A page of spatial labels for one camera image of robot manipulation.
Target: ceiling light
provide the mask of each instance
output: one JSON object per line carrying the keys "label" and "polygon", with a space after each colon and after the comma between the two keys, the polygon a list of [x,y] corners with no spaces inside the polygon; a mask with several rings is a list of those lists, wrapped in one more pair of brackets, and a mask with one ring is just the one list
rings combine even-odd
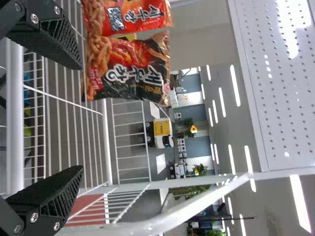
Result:
{"label": "ceiling light", "polygon": [[225,222],[224,222],[224,218],[222,218],[222,227],[223,227],[222,232],[224,233],[224,232],[225,232]]}
{"label": "ceiling light", "polygon": [[213,145],[210,144],[210,147],[211,147],[212,160],[215,161],[215,153],[213,152]]}
{"label": "ceiling light", "polygon": [[242,234],[243,234],[243,236],[246,236],[245,224],[244,224],[244,220],[243,220],[243,216],[242,216],[242,214],[240,214],[240,218],[241,218],[241,228],[242,228]]}
{"label": "ceiling light", "polygon": [[300,177],[298,175],[291,175],[290,181],[300,226],[307,232],[311,233],[312,230],[306,209],[306,203],[304,199]]}
{"label": "ceiling light", "polygon": [[231,76],[232,76],[232,83],[233,83],[233,88],[234,88],[236,105],[239,107],[241,105],[241,99],[240,99],[240,94],[238,92],[234,65],[231,65],[230,71],[231,71]]}
{"label": "ceiling light", "polygon": [[217,164],[219,164],[218,150],[217,150],[216,144],[215,144],[215,154],[216,154]]}
{"label": "ceiling light", "polygon": [[233,209],[232,209],[232,202],[231,202],[230,197],[227,198],[227,202],[228,202],[228,208],[230,210],[231,218],[233,218]]}
{"label": "ceiling light", "polygon": [[218,114],[217,114],[217,107],[216,107],[216,102],[212,100],[212,105],[213,105],[213,111],[215,113],[215,121],[218,123]]}
{"label": "ceiling light", "polygon": [[247,145],[244,146],[244,149],[245,149],[245,156],[246,156],[248,173],[252,173],[252,160],[251,160],[250,149]]}
{"label": "ceiling light", "polygon": [[201,84],[201,91],[202,91],[203,100],[205,100],[206,96],[205,96],[205,91],[203,90],[203,84]]}
{"label": "ceiling light", "polygon": [[256,192],[256,184],[255,184],[255,180],[253,178],[250,179],[251,182],[251,188],[253,192]]}
{"label": "ceiling light", "polygon": [[220,101],[221,101],[221,106],[222,106],[223,117],[226,117],[225,105],[224,105],[223,93],[222,93],[221,87],[219,88],[219,96],[220,96]]}
{"label": "ceiling light", "polygon": [[211,113],[210,107],[208,108],[208,111],[209,111],[209,117],[210,117],[210,124],[211,124],[211,127],[213,127],[212,113]]}
{"label": "ceiling light", "polygon": [[232,168],[232,174],[236,174],[235,172],[235,164],[234,164],[234,157],[233,157],[233,152],[232,152],[232,146],[231,144],[228,145],[228,153],[230,155],[230,161],[231,161],[231,168]]}
{"label": "ceiling light", "polygon": [[208,79],[211,81],[211,74],[210,74],[210,67],[207,65],[207,74],[208,74]]}

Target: yellow sign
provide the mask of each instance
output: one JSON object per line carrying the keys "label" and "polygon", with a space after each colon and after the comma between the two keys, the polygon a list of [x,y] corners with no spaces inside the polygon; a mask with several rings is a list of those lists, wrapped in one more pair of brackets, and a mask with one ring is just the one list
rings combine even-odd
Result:
{"label": "yellow sign", "polygon": [[170,126],[169,120],[154,121],[154,135],[155,136],[170,135],[169,126]]}
{"label": "yellow sign", "polygon": [[198,133],[198,129],[194,125],[191,126],[190,131],[192,134]]}

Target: screw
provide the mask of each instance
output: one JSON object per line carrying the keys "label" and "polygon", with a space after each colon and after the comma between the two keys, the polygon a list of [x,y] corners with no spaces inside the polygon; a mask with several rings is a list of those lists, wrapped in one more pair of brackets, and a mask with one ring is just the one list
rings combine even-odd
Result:
{"label": "screw", "polygon": [[31,21],[34,24],[38,24],[38,17],[34,13],[31,14]]}
{"label": "screw", "polygon": [[55,6],[55,13],[56,13],[57,15],[60,14],[60,9],[59,9],[59,7],[57,7],[57,6]]}
{"label": "screw", "polygon": [[15,234],[17,234],[17,233],[19,233],[19,231],[21,230],[21,225],[17,225],[16,227],[15,227],[15,229],[14,229],[14,233]]}
{"label": "screw", "polygon": [[38,213],[35,212],[33,215],[31,215],[31,223],[35,223],[36,220],[38,220]]}
{"label": "screw", "polygon": [[18,3],[15,4],[15,10],[16,11],[21,11],[22,10],[21,6]]}
{"label": "screw", "polygon": [[57,231],[60,228],[60,223],[56,222],[54,225],[54,231]]}

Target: snack bag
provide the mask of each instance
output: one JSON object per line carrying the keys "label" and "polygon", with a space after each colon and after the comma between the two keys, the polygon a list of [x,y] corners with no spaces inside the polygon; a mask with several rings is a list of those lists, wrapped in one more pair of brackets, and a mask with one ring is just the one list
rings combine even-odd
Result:
{"label": "snack bag", "polygon": [[85,45],[89,101],[106,97],[148,99],[168,105],[169,34],[132,42],[88,33]]}
{"label": "snack bag", "polygon": [[167,0],[83,0],[88,32],[111,36],[172,27]]}

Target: perforated white panel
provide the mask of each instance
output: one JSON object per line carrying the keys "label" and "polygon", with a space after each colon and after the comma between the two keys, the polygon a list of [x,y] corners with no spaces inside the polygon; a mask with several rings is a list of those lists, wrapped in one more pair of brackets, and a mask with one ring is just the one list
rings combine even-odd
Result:
{"label": "perforated white panel", "polygon": [[230,0],[229,7],[269,169],[314,165],[315,28],[307,0]]}

